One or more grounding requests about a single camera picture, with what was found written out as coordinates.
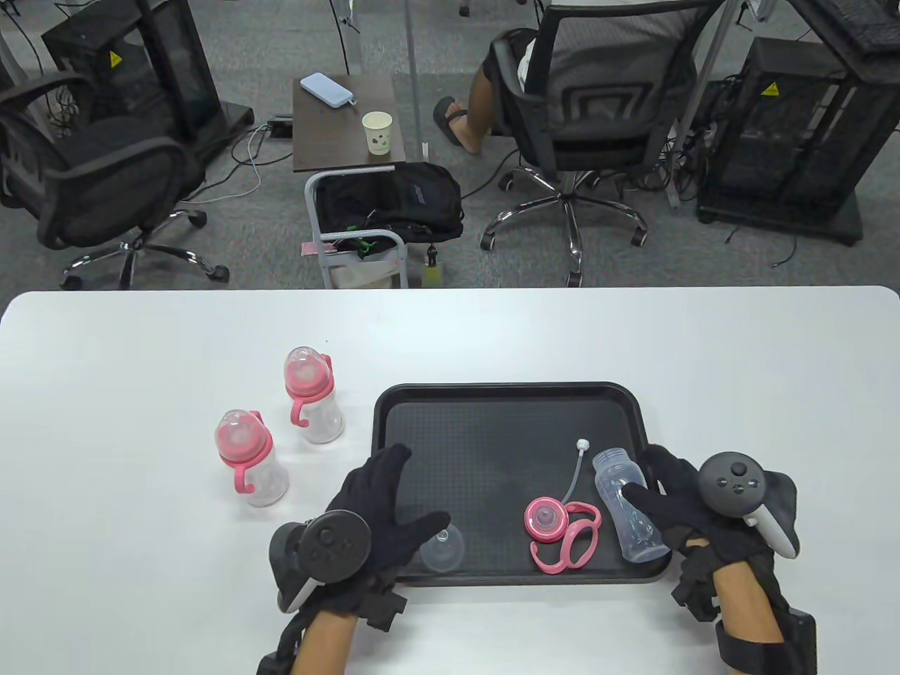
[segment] paper cup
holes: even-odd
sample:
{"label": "paper cup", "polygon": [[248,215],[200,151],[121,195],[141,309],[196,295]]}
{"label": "paper cup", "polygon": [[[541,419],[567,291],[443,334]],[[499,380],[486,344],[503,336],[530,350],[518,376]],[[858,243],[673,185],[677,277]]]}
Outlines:
{"label": "paper cup", "polygon": [[391,125],[393,118],[387,112],[367,112],[363,115],[363,129],[369,152],[387,155],[391,152]]}

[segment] black glove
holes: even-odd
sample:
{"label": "black glove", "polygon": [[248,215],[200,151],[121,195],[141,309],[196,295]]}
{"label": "black glove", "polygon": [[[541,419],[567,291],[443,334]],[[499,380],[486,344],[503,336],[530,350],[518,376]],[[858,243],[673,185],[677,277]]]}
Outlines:
{"label": "black glove", "polygon": [[[775,579],[775,554],[754,528],[740,518],[715,513],[700,497],[698,471],[661,445],[648,445],[642,455],[649,475],[666,493],[647,490],[636,483],[622,488],[622,496],[643,512],[662,533],[672,550],[684,554],[681,580],[672,596],[688,607],[698,621],[712,621],[718,614],[712,598],[716,595],[713,572],[731,563],[747,562],[773,609],[787,611]],[[705,538],[710,546],[687,546],[688,540]]]}
{"label": "black glove", "polygon": [[358,616],[365,614],[365,596],[390,594],[398,568],[409,563],[428,539],[450,525],[450,514],[446,511],[433,511],[411,523],[397,524],[394,514],[397,487],[403,466],[411,456],[405,445],[392,445],[347,474],[328,510],[343,509],[361,517],[372,533],[372,550],[362,569],[352,577],[315,589],[306,603],[308,606]]}
{"label": "black glove", "polygon": [[347,474],[340,492],[328,504],[329,511],[353,511],[372,531],[372,552],[363,567],[369,575],[409,563],[420,546],[450,525],[446,511],[433,511],[411,523],[397,524],[397,486],[410,457],[410,449],[400,444],[372,455]]}
{"label": "black glove", "polygon": [[622,488],[622,496],[653,522],[669,548],[686,554],[687,541],[702,536],[725,564],[769,550],[765,539],[743,520],[720,516],[707,506],[700,497],[698,471],[688,460],[661,445],[648,445],[642,461],[666,493],[629,483]]}

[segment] pink tag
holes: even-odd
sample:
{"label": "pink tag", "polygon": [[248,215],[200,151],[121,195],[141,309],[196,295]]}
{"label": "pink tag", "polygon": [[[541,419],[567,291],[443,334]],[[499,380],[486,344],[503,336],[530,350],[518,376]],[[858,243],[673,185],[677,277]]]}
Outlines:
{"label": "pink tag", "polygon": [[[322,246],[325,247],[326,253],[331,253],[332,251],[335,250],[335,245],[332,244],[330,241],[326,241],[324,244],[322,244]],[[303,246],[301,246],[301,248],[300,248],[301,256],[315,256],[316,253],[317,253],[317,251],[316,251],[316,242],[315,241],[304,241],[303,242]]]}

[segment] floor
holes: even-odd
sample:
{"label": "floor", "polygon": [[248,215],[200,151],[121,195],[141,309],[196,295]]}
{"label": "floor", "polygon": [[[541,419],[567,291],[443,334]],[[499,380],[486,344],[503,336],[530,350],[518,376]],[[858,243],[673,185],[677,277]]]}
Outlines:
{"label": "floor", "polygon": [[[467,157],[430,122],[431,108],[442,95],[465,96],[490,39],[510,27],[533,25],[534,12],[530,5],[521,6],[513,0],[472,0],[472,17],[464,19],[457,15],[455,0],[410,1],[424,132],[431,143],[431,159],[448,167],[463,190],[468,191],[483,183],[514,146],[507,139],[489,139],[481,157]],[[393,73],[400,98],[400,123],[407,138],[407,153],[412,156],[414,125],[402,0],[359,0],[358,4],[365,66],[370,71]],[[21,26],[34,40],[44,64],[50,64],[40,35],[62,20],[62,13],[52,3],[38,0],[18,0],[18,5],[22,11]],[[341,70],[338,36],[327,0],[192,0],[191,7],[220,97],[252,105],[260,120],[290,111],[292,77],[316,70]],[[2,14],[0,28],[22,65],[37,74],[37,62],[27,42]],[[794,39],[805,32],[806,26],[784,3],[769,25],[756,25],[754,30],[755,33],[732,29],[716,68],[718,76],[740,68],[754,34]],[[814,40],[815,36],[805,39]],[[708,43],[708,36],[703,42]],[[261,158],[280,157],[286,148],[284,141],[267,141]],[[900,288],[898,150],[900,134],[895,134],[859,185],[866,237],[856,247],[801,238],[794,259],[772,268],[772,262],[790,252],[790,236],[742,229],[726,245],[731,227],[702,225],[689,207],[673,211],[662,195],[630,193],[629,202],[650,223],[647,246],[629,246],[631,229],[627,220],[603,211],[582,210],[584,283],[883,284]],[[211,167],[208,179],[218,180],[231,165],[230,158],[222,158]],[[180,229],[172,228],[163,241],[195,249],[214,264],[229,266],[230,288],[321,287],[315,260],[300,256],[302,242],[310,238],[302,201],[306,176],[295,175],[290,162],[266,166],[260,173],[263,184],[252,195],[206,207],[210,216],[207,228],[192,230],[185,223]],[[231,181],[205,196],[239,193],[255,182],[252,170],[242,168]],[[533,189],[524,184],[512,193],[502,193],[492,185],[465,202],[466,232],[461,239],[441,247],[445,285],[564,284],[568,269],[566,239],[563,222],[555,213],[548,216],[547,211],[539,211],[530,220],[524,220],[515,232],[501,232],[491,254],[479,249],[482,230],[491,217],[533,194]],[[38,244],[34,232],[35,221],[27,213],[0,207],[0,310],[19,293],[57,288],[59,270],[76,254],[48,251]],[[422,251],[414,251],[413,256],[416,260],[410,263],[410,276],[415,281]],[[93,276],[87,278],[88,287],[112,288],[116,272],[113,265],[93,270]],[[139,289],[212,286],[187,265],[151,258],[140,261],[135,282]]]}

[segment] sandal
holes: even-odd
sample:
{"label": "sandal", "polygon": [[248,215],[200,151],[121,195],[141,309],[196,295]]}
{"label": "sandal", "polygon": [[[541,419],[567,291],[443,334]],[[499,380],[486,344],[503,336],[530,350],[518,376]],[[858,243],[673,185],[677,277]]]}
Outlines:
{"label": "sandal", "polygon": [[432,113],[432,117],[434,117],[437,127],[450,139],[450,142],[461,148],[463,143],[460,142],[456,137],[456,134],[453,133],[453,130],[450,129],[450,121],[455,120],[457,117],[462,117],[469,111],[460,109],[447,117],[447,110],[450,109],[450,106],[454,104],[455,100],[456,99],[452,96],[445,96],[442,98],[437,102],[437,105],[435,105],[435,111]]}

